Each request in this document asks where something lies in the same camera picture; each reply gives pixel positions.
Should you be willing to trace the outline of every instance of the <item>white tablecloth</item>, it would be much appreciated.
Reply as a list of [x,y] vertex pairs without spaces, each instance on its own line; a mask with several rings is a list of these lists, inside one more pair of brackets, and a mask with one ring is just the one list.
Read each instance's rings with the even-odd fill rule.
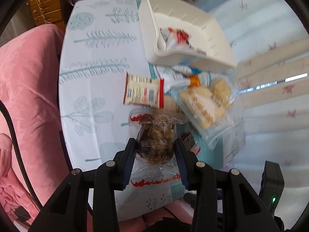
[[[136,137],[137,129],[127,125],[136,106],[123,105],[126,72],[153,77],[154,71],[145,57],[135,0],[79,1],[66,29],[59,71],[61,123],[73,168],[87,171],[113,159]],[[183,194],[181,184],[116,191],[118,220],[140,216]]]

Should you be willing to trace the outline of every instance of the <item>black cable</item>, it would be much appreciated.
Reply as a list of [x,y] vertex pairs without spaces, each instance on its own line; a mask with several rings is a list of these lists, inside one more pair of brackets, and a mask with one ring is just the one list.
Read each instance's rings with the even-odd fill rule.
[[31,194],[34,202],[36,203],[36,205],[38,207],[38,209],[41,210],[43,208],[43,205],[41,204],[38,196],[36,195],[32,185],[31,185],[31,182],[29,180],[29,177],[28,177],[26,169],[25,169],[25,165],[24,165],[23,160],[21,158],[20,149],[19,149],[19,146],[18,146],[18,142],[17,142],[17,137],[16,137],[16,132],[15,132],[15,129],[14,129],[13,121],[11,119],[11,116],[10,116],[7,108],[5,107],[5,105],[3,104],[3,102],[1,100],[0,100],[0,110],[1,110],[5,120],[7,122],[8,127],[9,127],[9,131],[10,131],[10,134],[11,134],[11,139],[12,139],[15,155],[16,155],[16,158],[17,158],[17,162],[18,162],[19,168],[21,170],[21,174],[23,175],[23,178],[25,180],[25,183],[27,185],[29,193]]
[[166,207],[163,207],[164,209],[166,209],[173,217],[175,217],[175,219],[179,220],[171,211],[169,211]]

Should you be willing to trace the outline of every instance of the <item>metal screw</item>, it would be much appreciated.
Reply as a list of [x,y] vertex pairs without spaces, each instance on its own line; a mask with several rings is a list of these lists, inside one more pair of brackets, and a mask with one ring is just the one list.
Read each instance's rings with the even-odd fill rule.
[[109,160],[108,162],[106,162],[106,165],[108,167],[113,167],[116,163],[113,160]]
[[78,175],[80,173],[80,169],[79,168],[75,168],[71,171],[71,174],[73,175]]
[[238,169],[236,169],[236,168],[233,168],[232,170],[231,170],[231,173],[233,174],[233,175],[239,175],[239,170]]
[[205,163],[204,162],[202,162],[202,161],[198,161],[197,163],[196,163],[196,165],[198,166],[198,167],[205,167]]

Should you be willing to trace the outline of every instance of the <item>tablecloth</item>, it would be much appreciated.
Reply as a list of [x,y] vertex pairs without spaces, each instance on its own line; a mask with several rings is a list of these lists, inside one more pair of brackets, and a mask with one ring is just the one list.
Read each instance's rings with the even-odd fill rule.
[[[123,105],[126,72],[154,77],[145,57],[135,0],[83,0],[75,4],[66,28],[60,71],[59,106],[73,168],[98,168],[123,150],[137,129]],[[127,220],[184,194],[179,183],[151,191],[115,191],[118,220]],[[89,193],[92,206],[93,190]]]

